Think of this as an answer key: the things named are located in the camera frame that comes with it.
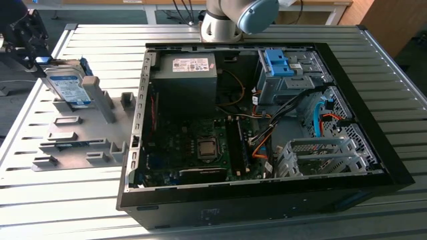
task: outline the blue drive bay latch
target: blue drive bay latch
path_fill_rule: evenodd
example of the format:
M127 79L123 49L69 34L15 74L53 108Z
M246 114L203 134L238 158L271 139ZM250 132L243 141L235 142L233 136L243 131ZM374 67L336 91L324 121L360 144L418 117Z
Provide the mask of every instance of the blue drive bay latch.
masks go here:
M296 75L294 70L289 65L289 58L285 56L281 49L267 49L266 61L271 68L271 75L274 77L292 77Z

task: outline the motherboard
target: motherboard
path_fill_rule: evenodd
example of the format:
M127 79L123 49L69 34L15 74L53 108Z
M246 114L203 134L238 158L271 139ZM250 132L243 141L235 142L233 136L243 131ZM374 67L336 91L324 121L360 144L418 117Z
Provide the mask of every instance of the motherboard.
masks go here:
M247 117L161 119L147 159L150 187L261 179L263 163L251 158Z

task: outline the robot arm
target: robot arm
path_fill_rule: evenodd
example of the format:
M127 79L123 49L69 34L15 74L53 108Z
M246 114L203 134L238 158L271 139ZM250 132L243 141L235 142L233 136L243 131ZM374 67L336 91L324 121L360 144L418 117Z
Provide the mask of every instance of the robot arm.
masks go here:
M0 0L0 61L13 69L31 72L45 78L38 59L49 61L49 32L38 10L27 9L22 0Z
M202 38L207 42L238 42L242 31L261 33L279 14L278 0L207 0Z

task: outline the power supply label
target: power supply label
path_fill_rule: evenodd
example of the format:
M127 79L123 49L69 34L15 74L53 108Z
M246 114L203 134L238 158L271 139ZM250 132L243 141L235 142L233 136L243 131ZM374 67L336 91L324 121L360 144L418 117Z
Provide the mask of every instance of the power supply label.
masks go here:
M173 72L210 71L207 58L175 58L173 64Z
M81 86L81 79L78 76L51 76L50 79L66 102L78 106L85 106L91 103L91 98L87 91Z

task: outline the slotted metal table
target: slotted metal table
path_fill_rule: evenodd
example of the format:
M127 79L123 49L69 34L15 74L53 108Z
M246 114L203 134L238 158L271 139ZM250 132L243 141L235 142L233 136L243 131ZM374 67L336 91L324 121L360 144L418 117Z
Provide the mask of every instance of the slotted metal table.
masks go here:
M83 55L101 87L118 97L138 91L146 43L198 41L198 29L185 25L70 24L54 57ZM31 170L39 136L58 115L39 80L0 148L0 238L427 239L427 100L370 33L275 25L246 41L330 44L417 183L341 213L149 232L117 211L121 167Z

